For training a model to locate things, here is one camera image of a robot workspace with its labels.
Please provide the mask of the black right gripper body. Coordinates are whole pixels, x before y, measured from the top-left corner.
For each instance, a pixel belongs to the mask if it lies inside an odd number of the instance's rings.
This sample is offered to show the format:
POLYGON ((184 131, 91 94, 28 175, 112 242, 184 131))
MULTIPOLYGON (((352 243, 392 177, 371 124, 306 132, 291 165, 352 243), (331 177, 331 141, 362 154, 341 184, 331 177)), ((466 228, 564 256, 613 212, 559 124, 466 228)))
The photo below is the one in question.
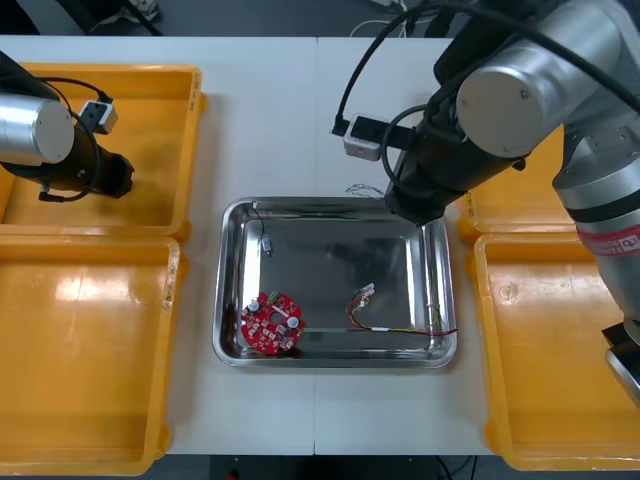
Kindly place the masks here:
POLYGON ((444 215, 447 206, 471 189, 471 155, 464 149, 403 151, 391 170, 386 206, 416 225, 444 215))

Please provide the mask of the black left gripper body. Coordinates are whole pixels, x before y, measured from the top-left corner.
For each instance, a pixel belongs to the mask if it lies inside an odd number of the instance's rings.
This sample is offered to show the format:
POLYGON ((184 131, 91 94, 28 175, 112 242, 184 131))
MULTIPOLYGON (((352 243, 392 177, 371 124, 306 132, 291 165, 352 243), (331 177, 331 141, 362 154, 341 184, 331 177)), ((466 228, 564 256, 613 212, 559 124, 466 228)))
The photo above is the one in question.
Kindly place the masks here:
POLYGON ((128 159, 120 154, 105 152, 101 156, 96 193, 115 199, 123 197, 132 189, 134 172, 128 159))

